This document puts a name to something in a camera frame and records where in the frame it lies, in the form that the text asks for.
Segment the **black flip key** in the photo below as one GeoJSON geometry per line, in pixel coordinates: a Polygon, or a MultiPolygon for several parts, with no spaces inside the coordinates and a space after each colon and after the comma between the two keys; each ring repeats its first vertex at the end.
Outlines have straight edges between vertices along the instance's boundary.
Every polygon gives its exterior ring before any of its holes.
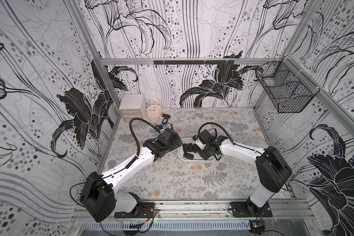
{"type": "Polygon", "coordinates": [[[188,144],[188,152],[193,152],[194,151],[194,147],[192,143],[188,144]]]}

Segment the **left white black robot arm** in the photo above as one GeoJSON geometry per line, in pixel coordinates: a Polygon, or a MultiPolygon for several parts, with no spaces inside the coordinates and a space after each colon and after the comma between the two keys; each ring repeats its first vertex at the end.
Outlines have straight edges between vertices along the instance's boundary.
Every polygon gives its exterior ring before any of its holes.
{"type": "Polygon", "coordinates": [[[79,201],[95,222],[102,222],[113,213],[119,214],[120,217],[139,216],[143,209],[140,198],[133,192],[120,194],[118,190],[144,167],[183,145],[175,130],[159,130],[155,126],[153,129],[158,133],[158,137],[148,139],[141,145],[132,127],[134,121],[136,119],[130,121],[129,130],[137,145],[136,153],[102,174],[92,172],[82,183],[84,187],[79,201]]]}

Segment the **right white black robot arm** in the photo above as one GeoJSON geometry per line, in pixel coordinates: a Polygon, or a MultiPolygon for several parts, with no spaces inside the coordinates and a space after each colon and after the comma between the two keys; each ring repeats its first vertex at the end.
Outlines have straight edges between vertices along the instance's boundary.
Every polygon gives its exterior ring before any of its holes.
{"type": "Polygon", "coordinates": [[[256,148],[234,141],[229,132],[221,125],[208,122],[193,136],[200,148],[202,158],[223,155],[231,156],[251,164],[257,169],[260,183],[248,197],[248,209],[260,211],[278,193],[292,175],[292,169],[277,148],[256,148]]]}

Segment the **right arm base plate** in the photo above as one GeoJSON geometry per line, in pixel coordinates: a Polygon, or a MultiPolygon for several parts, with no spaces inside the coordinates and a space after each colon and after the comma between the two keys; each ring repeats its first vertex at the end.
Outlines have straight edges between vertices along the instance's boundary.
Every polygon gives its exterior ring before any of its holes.
{"type": "Polygon", "coordinates": [[[257,207],[252,202],[230,202],[228,210],[232,212],[233,217],[243,218],[243,217],[272,217],[273,214],[269,207],[269,204],[266,203],[263,207],[257,207]]]}

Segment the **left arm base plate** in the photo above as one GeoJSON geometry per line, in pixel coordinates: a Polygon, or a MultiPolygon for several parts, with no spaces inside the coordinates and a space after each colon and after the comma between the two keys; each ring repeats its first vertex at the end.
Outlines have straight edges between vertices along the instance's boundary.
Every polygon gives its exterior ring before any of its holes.
{"type": "Polygon", "coordinates": [[[154,202],[141,202],[129,213],[116,212],[115,218],[118,219],[131,219],[131,218],[152,218],[154,216],[155,203],[154,202]]]}

